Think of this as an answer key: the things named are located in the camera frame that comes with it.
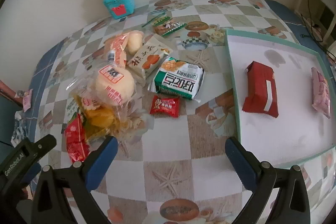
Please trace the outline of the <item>green white Korean snack packet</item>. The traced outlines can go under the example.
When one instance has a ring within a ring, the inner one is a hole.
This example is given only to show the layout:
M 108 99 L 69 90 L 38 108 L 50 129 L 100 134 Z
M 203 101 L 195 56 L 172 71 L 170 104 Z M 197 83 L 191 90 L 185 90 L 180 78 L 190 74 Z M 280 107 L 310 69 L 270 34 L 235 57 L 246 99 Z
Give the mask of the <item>green white Korean snack packet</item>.
M 204 78 L 205 70 L 195 64 L 167 57 L 158 68 L 148 91 L 195 100 Z

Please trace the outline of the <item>teal box with red tag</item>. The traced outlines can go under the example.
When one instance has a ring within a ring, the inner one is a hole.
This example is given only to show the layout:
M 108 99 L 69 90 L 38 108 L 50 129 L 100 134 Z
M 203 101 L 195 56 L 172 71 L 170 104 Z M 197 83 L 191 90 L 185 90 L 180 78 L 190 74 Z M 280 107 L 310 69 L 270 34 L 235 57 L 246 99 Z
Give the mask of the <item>teal box with red tag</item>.
M 121 19 L 134 13 L 134 0 L 103 0 L 113 19 Z

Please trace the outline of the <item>teal shallow cardboard tray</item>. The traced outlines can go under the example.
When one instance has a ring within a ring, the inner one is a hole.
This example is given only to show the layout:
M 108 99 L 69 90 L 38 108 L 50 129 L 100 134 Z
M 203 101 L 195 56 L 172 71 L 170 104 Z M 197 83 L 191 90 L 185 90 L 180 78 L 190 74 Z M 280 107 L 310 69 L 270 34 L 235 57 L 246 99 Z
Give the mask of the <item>teal shallow cardboard tray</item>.
M 311 68 L 330 78 L 319 53 L 288 40 L 239 30 L 228 30 L 226 45 L 238 140 L 246 150 L 273 166 L 288 166 L 335 147 L 335 94 L 331 82 L 328 83 L 331 117 L 312 107 Z M 248 95 L 247 67 L 254 61 L 274 71 L 277 118 L 243 111 Z

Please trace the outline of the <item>yellow bagged cake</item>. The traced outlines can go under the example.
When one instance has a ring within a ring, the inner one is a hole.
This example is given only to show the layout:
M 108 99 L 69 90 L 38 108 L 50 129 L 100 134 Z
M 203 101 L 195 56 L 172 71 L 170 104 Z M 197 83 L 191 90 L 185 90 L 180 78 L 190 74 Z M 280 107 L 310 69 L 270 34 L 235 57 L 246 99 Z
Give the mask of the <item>yellow bagged cake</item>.
M 93 141 L 106 135 L 116 135 L 121 129 L 121 122 L 114 110 L 100 104 L 90 95 L 73 95 L 83 116 L 85 140 Z

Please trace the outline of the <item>dark red snack packet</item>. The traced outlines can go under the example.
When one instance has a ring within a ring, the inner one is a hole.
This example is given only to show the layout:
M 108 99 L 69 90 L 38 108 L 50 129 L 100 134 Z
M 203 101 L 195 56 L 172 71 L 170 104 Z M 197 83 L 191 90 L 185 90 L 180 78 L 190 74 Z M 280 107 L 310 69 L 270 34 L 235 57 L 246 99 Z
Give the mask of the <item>dark red snack packet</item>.
M 252 61 L 246 68 L 248 95 L 242 110 L 247 113 L 278 117 L 278 100 L 274 71 L 271 67 Z

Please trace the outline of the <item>orange striped cake packet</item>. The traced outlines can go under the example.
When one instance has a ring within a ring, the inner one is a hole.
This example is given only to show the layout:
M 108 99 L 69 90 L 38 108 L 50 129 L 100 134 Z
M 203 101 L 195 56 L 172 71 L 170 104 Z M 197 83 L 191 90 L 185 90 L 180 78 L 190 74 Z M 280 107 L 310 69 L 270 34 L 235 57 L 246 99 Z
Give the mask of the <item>orange striped cake packet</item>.
M 126 46 L 129 34 L 119 34 L 104 42 L 104 57 L 113 65 L 126 67 Z

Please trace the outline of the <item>red nice wafer packet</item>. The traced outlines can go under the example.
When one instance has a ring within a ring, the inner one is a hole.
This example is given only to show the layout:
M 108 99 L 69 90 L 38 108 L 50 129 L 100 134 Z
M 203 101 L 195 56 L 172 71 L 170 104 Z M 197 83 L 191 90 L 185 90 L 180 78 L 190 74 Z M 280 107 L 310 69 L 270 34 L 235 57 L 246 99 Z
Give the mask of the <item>red nice wafer packet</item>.
M 72 163 L 83 162 L 90 153 L 89 145 L 85 141 L 85 128 L 81 121 L 81 115 L 75 113 L 68 123 L 64 135 L 66 149 Z

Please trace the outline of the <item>blue white crumpled wrapper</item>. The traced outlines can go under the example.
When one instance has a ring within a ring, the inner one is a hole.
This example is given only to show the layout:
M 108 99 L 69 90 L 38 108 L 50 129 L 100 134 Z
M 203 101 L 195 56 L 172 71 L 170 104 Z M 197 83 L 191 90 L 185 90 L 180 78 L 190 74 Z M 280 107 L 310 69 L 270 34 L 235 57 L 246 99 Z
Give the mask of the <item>blue white crumpled wrapper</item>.
M 23 110 L 16 111 L 14 119 L 14 131 L 11 137 L 11 144 L 13 147 L 16 147 L 23 139 L 28 137 L 28 132 Z

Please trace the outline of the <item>checkered patterned tablecloth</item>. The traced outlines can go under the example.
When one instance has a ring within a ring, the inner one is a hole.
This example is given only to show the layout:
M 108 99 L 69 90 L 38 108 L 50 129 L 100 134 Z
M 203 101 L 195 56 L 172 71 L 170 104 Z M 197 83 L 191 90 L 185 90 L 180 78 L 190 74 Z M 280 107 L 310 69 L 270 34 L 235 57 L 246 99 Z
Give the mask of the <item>checkered patterned tablecloth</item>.
M 155 116 L 141 138 L 123 140 L 116 162 L 93 193 L 103 209 L 117 206 L 125 223 L 141 223 L 169 198 L 190 198 L 201 206 L 206 223 L 230 223 L 249 196 L 224 154 L 224 142 L 237 135 L 232 75 L 224 36 L 227 30 L 283 38 L 311 46 L 301 18 L 271 0 L 155 0 L 126 18 L 105 18 L 73 33 L 38 62 L 30 87 L 30 137 L 56 137 L 56 147 L 42 159 L 67 167 L 63 131 L 74 106 L 67 86 L 102 59 L 106 39 L 139 30 L 146 39 L 149 21 L 169 16 L 186 27 L 171 34 L 176 59 L 200 65 L 205 82 L 194 101 L 182 101 L 179 118 Z

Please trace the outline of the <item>small red candy packet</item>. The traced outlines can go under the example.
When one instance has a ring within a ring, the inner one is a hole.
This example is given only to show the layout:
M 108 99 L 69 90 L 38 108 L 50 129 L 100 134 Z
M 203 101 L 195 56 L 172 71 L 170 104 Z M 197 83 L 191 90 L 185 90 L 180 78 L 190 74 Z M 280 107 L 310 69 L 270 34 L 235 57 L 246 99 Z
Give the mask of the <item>small red candy packet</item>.
M 179 98 L 161 98 L 159 96 L 154 96 L 151 104 L 150 114 L 166 114 L 173 118 L 179 117 Z

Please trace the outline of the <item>clear bagged round bun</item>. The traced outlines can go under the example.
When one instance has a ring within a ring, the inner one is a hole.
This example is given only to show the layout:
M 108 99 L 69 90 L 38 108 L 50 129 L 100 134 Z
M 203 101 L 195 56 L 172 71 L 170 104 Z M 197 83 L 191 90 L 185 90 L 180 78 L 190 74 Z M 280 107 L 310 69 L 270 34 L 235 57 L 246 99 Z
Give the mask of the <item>clear bagged round bun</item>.
M 118 133 L 128 132 L 140 124 L 131 117 L 132 100 L 136 95 L 136 82 L 126 68 L 103 61 L 84 72 L 67 86 L 70 95 L 90 95 L 100 104 L 114 110 L 121 122 Z

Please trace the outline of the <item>beige persimmon cake packet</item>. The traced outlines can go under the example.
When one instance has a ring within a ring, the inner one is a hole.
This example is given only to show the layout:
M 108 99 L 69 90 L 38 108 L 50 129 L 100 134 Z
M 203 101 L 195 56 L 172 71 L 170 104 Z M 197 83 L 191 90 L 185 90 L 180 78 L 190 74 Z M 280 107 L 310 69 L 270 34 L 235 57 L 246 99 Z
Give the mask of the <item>beige persimmon cake packet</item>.
M 126 66 L 139 79 L 145 80 L 173 51 L 168 40 L 155 34 L 135 53 Z

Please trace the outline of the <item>pink swiss roll packet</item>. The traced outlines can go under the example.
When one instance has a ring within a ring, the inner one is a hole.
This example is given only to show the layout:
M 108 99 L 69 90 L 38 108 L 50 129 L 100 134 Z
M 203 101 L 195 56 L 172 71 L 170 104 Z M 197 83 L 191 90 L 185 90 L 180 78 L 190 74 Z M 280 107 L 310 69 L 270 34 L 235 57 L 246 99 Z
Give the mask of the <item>pink swiss roll packet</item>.
M 315 68 L 311 68 L 313 103 L 312 107 L 330 119 L 330 93 L 327 79 Z

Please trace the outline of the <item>small pink sachet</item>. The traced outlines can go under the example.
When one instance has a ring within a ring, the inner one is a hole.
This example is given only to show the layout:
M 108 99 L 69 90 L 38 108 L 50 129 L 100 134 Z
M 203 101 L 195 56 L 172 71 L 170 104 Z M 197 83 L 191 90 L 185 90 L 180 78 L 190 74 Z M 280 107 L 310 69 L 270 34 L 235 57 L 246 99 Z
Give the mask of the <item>small pink sachet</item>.
M 31 108 L 31 101 L 33 97 L 33 89 L 28 90 L 25 92 L 25 95 L 23 96 L 23 111 L 26 112 Z

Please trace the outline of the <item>green edged milk biscuit packet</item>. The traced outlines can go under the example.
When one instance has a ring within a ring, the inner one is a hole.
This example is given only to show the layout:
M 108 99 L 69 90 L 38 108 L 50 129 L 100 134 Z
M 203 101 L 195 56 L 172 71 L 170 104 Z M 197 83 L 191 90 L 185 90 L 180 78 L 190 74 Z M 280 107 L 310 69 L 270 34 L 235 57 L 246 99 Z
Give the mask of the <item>green edged milk biscuit packet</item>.
M 167 16 L 164 12 L 156 15 L 141 26 L 142 29 L 153 31 L 155 34 L 167 37 L 171 34 L 185 28 L 187 23 L 176 21 L 174 18 Z

